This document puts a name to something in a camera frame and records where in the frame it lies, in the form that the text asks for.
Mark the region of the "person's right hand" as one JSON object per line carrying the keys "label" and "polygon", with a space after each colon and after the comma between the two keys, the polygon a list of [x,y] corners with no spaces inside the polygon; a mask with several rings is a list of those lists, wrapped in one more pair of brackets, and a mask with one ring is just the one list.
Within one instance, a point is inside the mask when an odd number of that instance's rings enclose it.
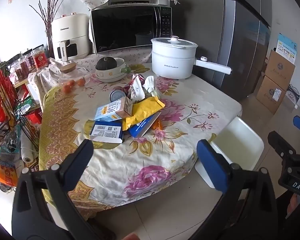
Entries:
{"label": "person's right hand", "polygon": [[289,205],[287,207],[287,215],[286,218],[288,218],[291,213],[297,208],[297,206],[300,204],[300,195],[294,193],[290,199]]}

